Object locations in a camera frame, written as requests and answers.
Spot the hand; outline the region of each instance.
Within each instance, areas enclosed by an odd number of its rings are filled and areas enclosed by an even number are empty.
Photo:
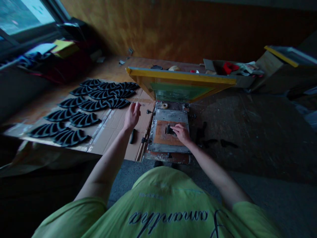
[[[183,143],[184,145],[187,145],[188,143],[190,143],[192,141],[190,136],[189,136],[188,130],[184,126],[182,126],[181,124],[177,124],[171,128],[173,129],[173,132],[176,133],[179,141],[181,143]]]
[[[124,120],[124,130],[133,130],[133,128],[136,126],[136,124],[139,121],[139,117],[141,115],[140,112],[140,103],[131,103],[129,106],[128,111],[125,114],[125,120]]]

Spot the green t-shirt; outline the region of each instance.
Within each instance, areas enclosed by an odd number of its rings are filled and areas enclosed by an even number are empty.
[[[230,212],[185,173],[157,167],[108,211],[97,197],[71,202],[33,237],[282,237],[265,211],[240,202]]]

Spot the wooden table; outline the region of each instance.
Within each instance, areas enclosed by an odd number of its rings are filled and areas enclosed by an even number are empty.
[[[120,66],[119,60],[126,63]],[[87,76],[129,82],[131,78],[125,71],[126,67],[149,68],[152,65],[160,65],[163,68],[178,65],[187,72],[192,69],[204,72],[204,67],[196,64],[115,56],[97,64]],[[7,121],[6,126],[11,129],[8,129],[6,134],[20,137],[25,130],[63,101],[85,78],[53,88],[31,102]],[[190,118],[193,139],[196,137],[197,128],[201,128],[206,121],[206,136],[203,140],[224,139],[239,146],[222,147],[218,142],[206,149],[226,169],[317,184],[317,137],[287,98],[246,94],[238,89],[227,89],[191,104],[190,112],[197,115],[196,119]],[[89,151],[89,146],[84,145],[76,149]],[[177,157],[173,157],[170,162],[189,163],[188,160]]]

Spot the windowsill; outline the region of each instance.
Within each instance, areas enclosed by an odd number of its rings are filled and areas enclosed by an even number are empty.
[[[33,47],[42,44],[42,43],[52,43],[54,40],[62,38],[62,35],[58,31],[51,32],[49,34],[40,36],[33,40],[27,41],[23,44],[18,46],[12,46],[6,50],[1,50],[0,60],[6,60],[9,58],[18,57],[19,55],[24,54],[28,50],[32,49]]]

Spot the wooden wall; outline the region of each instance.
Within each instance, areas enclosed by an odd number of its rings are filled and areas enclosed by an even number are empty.
[[[150,59],[249,62],[265,45],[297,46],[317,29],[316,12],[189,0],[61,0],[110,51]]]

